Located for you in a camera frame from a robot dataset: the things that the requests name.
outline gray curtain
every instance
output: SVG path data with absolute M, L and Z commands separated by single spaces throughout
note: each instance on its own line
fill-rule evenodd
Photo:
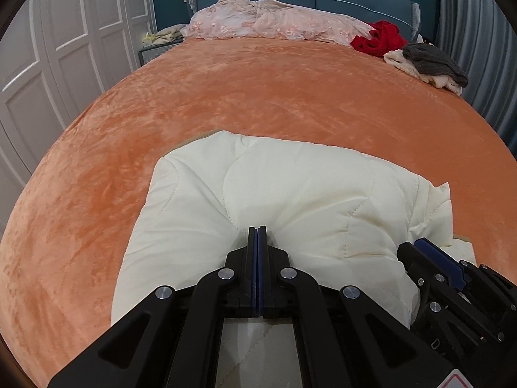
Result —
M 517 36 L 494 0 L 440 0 L 437 45 L 469 76 L 463 98 L 517 156 Z

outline white sticker with red border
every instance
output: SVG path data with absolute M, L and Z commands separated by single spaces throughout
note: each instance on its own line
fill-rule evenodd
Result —
M 448 377 L 445 378 L 445 381 L 442 382 L 438 388 L 474 388 L 472 384 L 467 381 L 467 378 L 463 376 L 463 374 L 454 369 Z

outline white quilted pad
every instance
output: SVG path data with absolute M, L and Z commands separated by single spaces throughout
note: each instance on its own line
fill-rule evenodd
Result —
M 195 285 L 247 244 L 250 226 L 320 285 L 360 287 L 409 326 L 418 288 L 400 243 L 452 245 L 449 186 L 355 150 L 221 131 L 161 158 L 118 276 L 115 323 L 153 289 Z M 471 246 L 451 254 L 473 260 Z M 227 321 L 216 385 L 301 386 L 291 325 Z

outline red garment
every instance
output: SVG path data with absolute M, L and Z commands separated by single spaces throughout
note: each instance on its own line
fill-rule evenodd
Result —
M 386 20 L 368 24 L 375 28 L 370 30 L 372 38 L 356 36 L 351 42 L 354 49 L 374 57 L 382 57 L 387 52 L 402 49 L 407 44 L 407 40 L 400 36 L 397 25 Z

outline curtain fold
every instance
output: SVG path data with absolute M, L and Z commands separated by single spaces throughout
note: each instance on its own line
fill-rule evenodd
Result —
M 437 45 L 469 76 L 462 97 L 517 157 L 517 36 L 494 0 L 440 0 Z

